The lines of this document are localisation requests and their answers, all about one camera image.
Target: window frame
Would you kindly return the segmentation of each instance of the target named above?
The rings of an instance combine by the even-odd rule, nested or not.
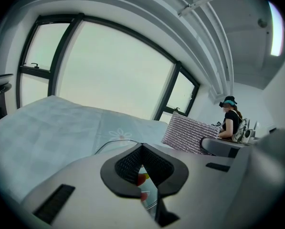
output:
[[[174,68],[173,68],[170,78],[168,79],[167,88],[162,96],[162,99],[159,102],[158,109],[153,119],[159,120],[163,112],[172,114],[174,111],[178,112],[181,115],[188,116],[192,108],[192,105],[194,103],[200,84],[195,80],[192,74],[189,73],[189,71],[182,65],[180,61],[177,61],[171,54],[169,54],[166,50],[164,50],[158,44],[156,44],[149,38],[143,36],[142,34],[140,34],[139,32],[133,29],[130,29],[124,25],[121,25],[121,24],[118,24],[116,22],[109,21],[106,19],[98,18],[95,16],[86,16],[83,13],[47,15],[47,16],[39,16],[37,18],[36,22],[33,24],[27,36],[27,39],[25,41],[25,44],[21,52],[21,57],[20,57],[19,65],[18,65],[17,78],[16,78],[16,102],[17,102],[18,109],[21,107],[20,84],[21,84],[21,74],[22,73],[49,79],[48,96],[56,95],[57,80],[58,80],[58,75],[60,72],[64,54],[66,52],[66,49],[68,47],[68,44],[73,34],[75,33],[77,27],[82,21],[101,24],[101,25],[116,29],[118,31],[124,32],[142,41],[149,47],[153,48],[154,50],[162,54],[168,60],[170,60],[174,64]],[[50,70],[44,70],[44,69],[24,66],[24,63],[25,63],[24,61],[26,59],[29,47],[37,31],[37,28],[41,25],[53,24],[53,23],[69,23],[69,26],[64,32],[60,42],[58,43],[58,46],[56,48],[56,51],[52,59]],[[167,107],[167,103],[172,94],[172,91],[173,91],[173,88],[174,88],[174,85],[175,85],[175,82],[177,80],[179,73],[182,73],[194,85],[194,89],[192,92],[192,99],[190,100],[185,113],[178,111],[177,109],[172,109],[170,107]]]

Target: person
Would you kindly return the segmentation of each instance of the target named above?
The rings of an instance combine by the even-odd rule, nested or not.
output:
[[[219,137],[226,140],[232,140],[232,135],[238,131],[239,124],[242,121],[242,114],[238,111],[237,103],[233,96],[227,96],[224,102],[220,103],[225,113],[225,118],[219,133]]]

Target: ceiling light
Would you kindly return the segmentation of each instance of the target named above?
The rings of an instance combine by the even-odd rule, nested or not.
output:
[[[284,41],[283,20],[278,9],[268,2],[271,8],[272,21],[273,21],[273,41],[271,55],[279,56],[282,51],[282,44]]]

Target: bed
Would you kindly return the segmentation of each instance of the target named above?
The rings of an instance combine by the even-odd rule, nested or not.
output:
[[[167,126],[56,96],[41,99],[0,120],[0,190],[20,203],[38,184],[109,141],[169,147],[161,143]]]

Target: pillow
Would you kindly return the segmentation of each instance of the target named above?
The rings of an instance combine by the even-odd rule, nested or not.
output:
[[[210,155],[200,146],[200,142],[204,137],[218,138],[219,132],[218,126],[208,125],[173,112],[161,142],[176,150]]]

